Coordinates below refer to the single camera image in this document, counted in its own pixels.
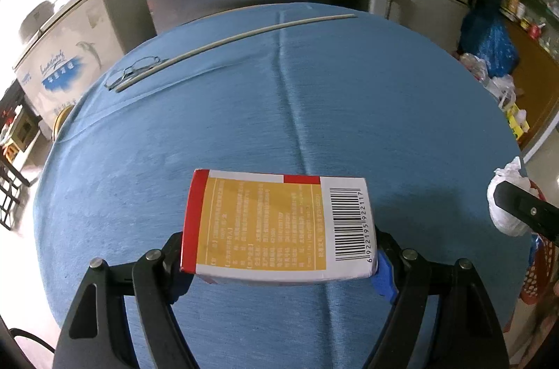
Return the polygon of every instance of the white floor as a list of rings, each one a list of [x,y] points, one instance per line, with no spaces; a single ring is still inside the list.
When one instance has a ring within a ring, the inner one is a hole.
[[[50,144],[40,136],[23,160],[16,159],[16,165],[24,162],[21,172],[27,179],[40,175],[49,148]],[[55,347],[60,328],[46,300],[33,231],[32,206],[37,186],[35,181],[30,188],[22,188],[22,203],[12,215],[13,230],[0,227],[0,315],[8,328],[33,333]],[[37,369],[52,367],[52,353],[32,340],[22,337],[16,340]]]

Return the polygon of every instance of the red stripe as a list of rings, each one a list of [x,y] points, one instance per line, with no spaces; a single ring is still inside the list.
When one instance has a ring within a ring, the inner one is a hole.
[[[196,273],[202,204],[209,174],[210,171],[208,169],[196,169],[194,175],[192,175],[192,182],[188,191],[181,251],[181,271],[186,271],[187,273]]]
[[[284,175],[284,183],[298,183],[300,185],[319,185],[320,177],[313,175]]]

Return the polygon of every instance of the table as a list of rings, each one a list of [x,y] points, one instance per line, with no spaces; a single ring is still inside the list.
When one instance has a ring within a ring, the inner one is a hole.
[[[122,93],[105,81],[251,29],[321,15],[182,61]],[[530,238],[493,226],[486,188],[519,149],[493,98],[454,58],[378,16],[265,5],[177,27],[103,75],[61,129],[34,204],[41,274],[59,324],[95,256],[138,259],[182,229],[194,168],[364,176],[376,224],[402,247],[471,259],[504,325]],[[201,367],[361,367],[390,305],[369,280],[300,287],[195,279],[173,306]],[[132,301],[132,340],[150,367]],[[429,302],[413,364],[427,351]]]

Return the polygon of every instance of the tile floor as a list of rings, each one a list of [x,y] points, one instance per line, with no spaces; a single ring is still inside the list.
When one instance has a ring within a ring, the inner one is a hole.
[[[29,189],[23,189],[22,204],[15,210],[14,230],[0,228],[0,315],[9,328],[21,328],[56,345],[60,328],[51,315],[46,300],[37,262],[33,229],[32,205],[37,191],[40,172],[48,155],[51,143],[41,135],[27,150],[16,165],[23,165],[23,174],[36,179]],[[546,195],[547,200],[559,207],[559,132],[554,131],[527,163],[530,178]],[[505,335],[512,362],[519,360],[525,341],[534,326],[533,308],[518,302],[510,332]],[[40,345],[17,338],[23,351],[37,369],[50,369],[52,354]]]

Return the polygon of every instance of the white plastic bag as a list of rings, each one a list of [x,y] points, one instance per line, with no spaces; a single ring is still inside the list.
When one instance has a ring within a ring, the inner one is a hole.
[[[510,237],[519,237],[524,235],[529,227],[527,224],[523,223],[521,220],[515,218],[510,213],[499,208],[495,204],[495,188],[499,183],[508,181],[525,191],[528,191],[533,196],[538,197],[538,190],[530,187],[530,179],[527,176],[522,176],[520,174],[521,160],[517,156],[505,165],[504,169],[496,169],[495,176],[489,183],[487,187],[487,201],[489,203],[489,214],[491,215],[491,220],[495,227],[505,235]]]

